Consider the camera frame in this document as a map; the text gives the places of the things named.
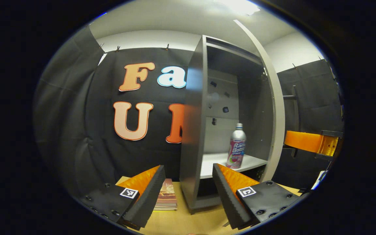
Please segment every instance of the bottle label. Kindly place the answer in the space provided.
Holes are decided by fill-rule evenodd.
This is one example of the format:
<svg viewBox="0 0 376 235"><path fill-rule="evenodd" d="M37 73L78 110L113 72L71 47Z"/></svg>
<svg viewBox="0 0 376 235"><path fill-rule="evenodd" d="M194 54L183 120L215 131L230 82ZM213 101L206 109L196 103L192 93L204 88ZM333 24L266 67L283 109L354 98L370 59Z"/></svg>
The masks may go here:
<svg viewBox="0 0 376 235"><path fill-rule="evenodd" d="M244 148L246 146L245 140L231 140L230 150L228 152L228 159L226 166L228 168L237 169L242 164Z"/></svg>

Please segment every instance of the white shelf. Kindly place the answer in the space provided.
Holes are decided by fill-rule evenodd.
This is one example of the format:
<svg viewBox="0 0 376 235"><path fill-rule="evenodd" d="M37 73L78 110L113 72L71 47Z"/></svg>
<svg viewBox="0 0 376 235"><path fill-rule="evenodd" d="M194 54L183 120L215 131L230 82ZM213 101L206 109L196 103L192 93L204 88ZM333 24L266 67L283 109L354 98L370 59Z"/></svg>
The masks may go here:
<svg viewBox="0 0 376 235"><path fill-rule="evenodd" d="M213 177L213 164L218 163L226 165L228 153L208 153L203 155L203 162L201 164L200 179L207 179ZM238 172L247 171L262 165L266 165L268 161L254 158L249 155L244 155L242 166L238 169L233 169Z"/></svg>

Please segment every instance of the aluminum bottle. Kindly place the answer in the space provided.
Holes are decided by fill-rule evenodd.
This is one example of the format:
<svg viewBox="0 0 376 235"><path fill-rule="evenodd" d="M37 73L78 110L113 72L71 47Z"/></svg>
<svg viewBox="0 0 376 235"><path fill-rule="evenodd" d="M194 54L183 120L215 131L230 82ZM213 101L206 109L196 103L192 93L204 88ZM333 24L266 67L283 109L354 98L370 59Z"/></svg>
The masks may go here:
<svg viewBox="0 0 376 235"><path fill-rule="evenodd" d="M236 124L236 130L230 137L230 149L228 151L228 158L226 166L232 169L240 168L242 165L244 149L246 146L246 134L243 132L243 125Z"/></svg>

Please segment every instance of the orange foam pad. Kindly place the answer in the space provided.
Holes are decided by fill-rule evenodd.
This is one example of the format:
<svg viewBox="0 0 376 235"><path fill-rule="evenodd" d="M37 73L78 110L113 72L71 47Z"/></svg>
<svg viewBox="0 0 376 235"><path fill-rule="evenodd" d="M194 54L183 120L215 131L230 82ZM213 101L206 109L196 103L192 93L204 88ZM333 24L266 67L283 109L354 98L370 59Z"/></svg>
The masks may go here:
<svg viewBox="0 0 376 235"><path fill-rule="evenodd" d="M130 179L122 182L122 183L116 183L116 186L120 186L123 188L128 189L135 189L138 190L140 193L139 198L142 196L143 192L145 191L146 187L150 183L152 177L155 175L156 171L158 171L160 165L155 166L147 171L144 171L134 177L131 177Z"/></svg>
<svg viewBox="0 0 376 235"><path fill-rule="evenodd" d="M333 136L287 131L284 143L297 149L333 156L338 140L338 137Z"/></svg>
<svg viewBox="0 0 376 235"><path fill-rule="evenodd" d="M237 200L240 201L240 199L236 195L236 190L238 189L243 189L255 184L258 184L259 182L249 178L242 173L239 173L237 171L234 171L228 167L225 167L223 165L217 164L218 167L220 168L221 172L223 173L231 191L233 192L234 196L236 196Z"/></svg>

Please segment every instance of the stack of books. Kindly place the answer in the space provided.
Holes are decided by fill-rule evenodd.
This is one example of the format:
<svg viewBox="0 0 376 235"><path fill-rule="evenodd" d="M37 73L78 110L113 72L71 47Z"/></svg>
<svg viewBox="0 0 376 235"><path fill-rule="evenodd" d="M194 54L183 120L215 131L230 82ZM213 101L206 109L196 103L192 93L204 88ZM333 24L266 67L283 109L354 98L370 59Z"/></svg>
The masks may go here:
<svg viewBox="0 0 376 235"><path fill-rule="evenodd" d="M172 179L165 179L156 201L155 211L176 210L176 195L173 190Z"/></svg>

